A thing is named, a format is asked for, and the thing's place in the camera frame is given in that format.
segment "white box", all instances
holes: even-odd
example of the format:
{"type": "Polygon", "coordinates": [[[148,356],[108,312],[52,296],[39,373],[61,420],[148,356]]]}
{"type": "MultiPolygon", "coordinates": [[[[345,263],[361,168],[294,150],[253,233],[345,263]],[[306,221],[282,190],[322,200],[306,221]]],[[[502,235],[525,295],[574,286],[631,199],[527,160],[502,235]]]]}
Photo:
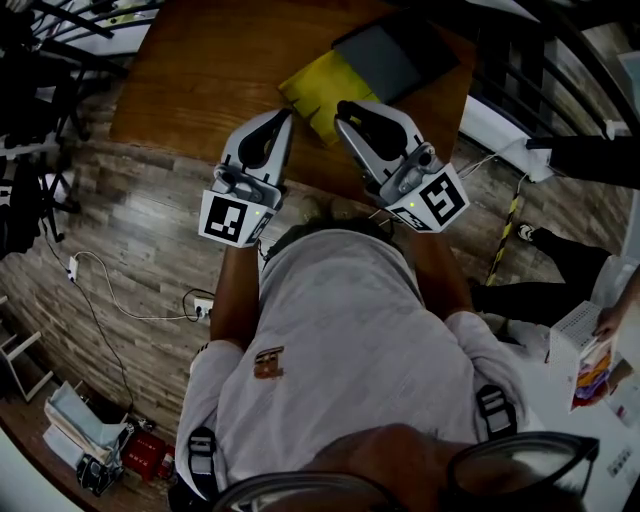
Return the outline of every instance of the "white box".
{"type": "Polygon", "coordinates": [[[616,337],[599,342],[593,335],[601,311],[584,301],[551,328],[549,377],[569,412],[576,407],[577,390],[601,381],[611,371],[616,337]]]}

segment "electrical outlet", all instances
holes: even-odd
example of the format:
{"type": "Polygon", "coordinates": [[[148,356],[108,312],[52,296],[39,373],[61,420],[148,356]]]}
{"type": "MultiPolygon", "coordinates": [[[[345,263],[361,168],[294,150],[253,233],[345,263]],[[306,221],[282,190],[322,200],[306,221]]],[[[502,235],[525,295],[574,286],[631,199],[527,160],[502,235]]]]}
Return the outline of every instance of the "electrical outlet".
{"type": "Polygon", "coordinates": [[[78,280],[78,260],[71,256],[69,258],[69,281],[75,283],[78,280]]]}
{"type": "Polygon", "coordinates": [[[198,308],[200,308],[200,318],[198,318],[198,321],[208,320],[209,312],[211,311],[211,308],[213,308],[213,301],[211,299],[195,297],[193,299],[193,308],[196,312],[198,311],[198,308]]]}

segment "yellow and black pole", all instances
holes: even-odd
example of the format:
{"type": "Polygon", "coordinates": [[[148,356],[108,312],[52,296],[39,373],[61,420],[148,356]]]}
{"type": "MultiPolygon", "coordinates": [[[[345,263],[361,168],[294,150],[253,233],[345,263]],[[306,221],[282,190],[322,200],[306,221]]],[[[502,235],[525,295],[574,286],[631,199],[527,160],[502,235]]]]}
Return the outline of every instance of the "yellow and black pole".
{"type": "Polygon", "coordinates": [[[504,256],[504,249],[505,249],[505,246],[507,245],[507,239],[509,238],[509,234],[511,233],[511,226],[513,226],[513,216],[516,212],[516,208],[518,208],[518,198],[520,197],[520,187],[522,186],[522,182],[526,177],[527,175],[525,174],[522,177],[522,179],[518,182],[518,187],[516,188],[516,192],[513,195],[513,199],[511,200],[511,207],[509,208],[509,216],[507,217],[504,230],[502,231],[502,239],[500,240],[500,246],[498,247],[498,252],[496,253],[496,257],[493,260],[493,265],[491,265],[491,270],[489,271],[489,277],[487,277],[487,281],[485,282],[487,286],[492,286],[494,281],[496,280],[498,267],[500,266],[500,261],[504,256]]]}

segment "wooden table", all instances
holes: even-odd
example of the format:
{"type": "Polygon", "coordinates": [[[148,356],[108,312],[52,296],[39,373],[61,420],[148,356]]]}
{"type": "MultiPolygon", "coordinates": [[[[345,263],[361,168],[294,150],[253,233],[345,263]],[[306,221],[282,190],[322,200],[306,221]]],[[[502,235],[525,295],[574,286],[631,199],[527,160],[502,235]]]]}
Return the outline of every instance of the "wooden table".
{"type": "MultiPolygon", "coordinates": [[[[136,57],[111,138],[216,162],[234,129],[286,106],[279,84],[329,51],[338,37],[393,10],[376,0],[169,0],[136,57]]],[[[395,106],[448,161],[475,47],[440,32],[461,64],[395,106]]],[[[285,176],[369,202],[346,150],[323,146],[299,116],[285,176]]]]}

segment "white t-shirt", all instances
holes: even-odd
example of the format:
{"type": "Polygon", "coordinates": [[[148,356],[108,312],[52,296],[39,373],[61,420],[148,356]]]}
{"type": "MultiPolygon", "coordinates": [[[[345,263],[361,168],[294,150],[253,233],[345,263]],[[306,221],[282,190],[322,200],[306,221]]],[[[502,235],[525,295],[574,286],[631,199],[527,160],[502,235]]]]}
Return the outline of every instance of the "white t-shirt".
{"type": "Polygon", "coordinates": [[[193,361],[176,467],[192,486],[187,441],[199,426],[215,433],[221,490],[299,469],[334,440],[391,423],[474,443],[487,436],[476,405],[487,383],[525,421],[511,357],[477,315],[442,322],[427,311],[389,245],[350,231],[315,233],[265,268],[247,352],[215,341],[193,361]],[[256,376],[265,350],[277,377],[256,376]]]}

